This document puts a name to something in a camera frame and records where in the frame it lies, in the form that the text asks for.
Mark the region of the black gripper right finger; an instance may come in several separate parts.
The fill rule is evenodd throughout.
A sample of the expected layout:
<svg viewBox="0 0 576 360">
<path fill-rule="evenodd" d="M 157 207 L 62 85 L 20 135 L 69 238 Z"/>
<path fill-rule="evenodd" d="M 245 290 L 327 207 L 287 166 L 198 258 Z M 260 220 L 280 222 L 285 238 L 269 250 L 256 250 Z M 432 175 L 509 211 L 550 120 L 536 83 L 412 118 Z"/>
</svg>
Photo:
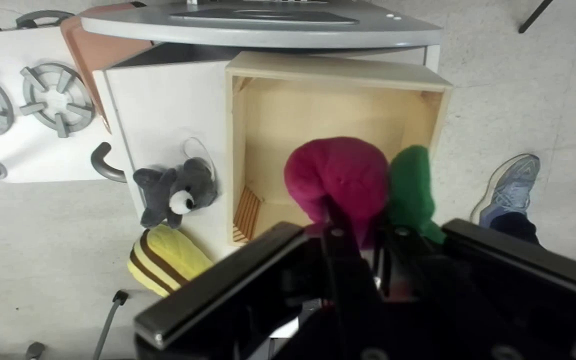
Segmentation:
<svg viewBox="0 0 576 360">
<path fill-rule="evenodd" d="M 381 296 L 388 312 L 408 307 L 436 307 L 444 315 L 460 309 L 460 268 L 419 232 L 382 225 L 377 232 L 382 256 Z"/>
</svg>

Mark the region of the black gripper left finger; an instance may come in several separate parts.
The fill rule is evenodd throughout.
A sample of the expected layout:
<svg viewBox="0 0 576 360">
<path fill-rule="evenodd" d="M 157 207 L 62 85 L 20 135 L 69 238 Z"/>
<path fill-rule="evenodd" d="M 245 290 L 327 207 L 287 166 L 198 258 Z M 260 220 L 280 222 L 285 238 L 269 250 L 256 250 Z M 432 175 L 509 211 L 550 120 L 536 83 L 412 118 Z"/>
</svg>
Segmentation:
<svg viewBox="0 0 576 360">
<path fill-rule="evenodd" d="M 338 315 L 372 315 L 382 307 L 370 264 L 362 258 L 351 219 L 325 198 L 323 256 L 327 304 Z"/>
</svg>

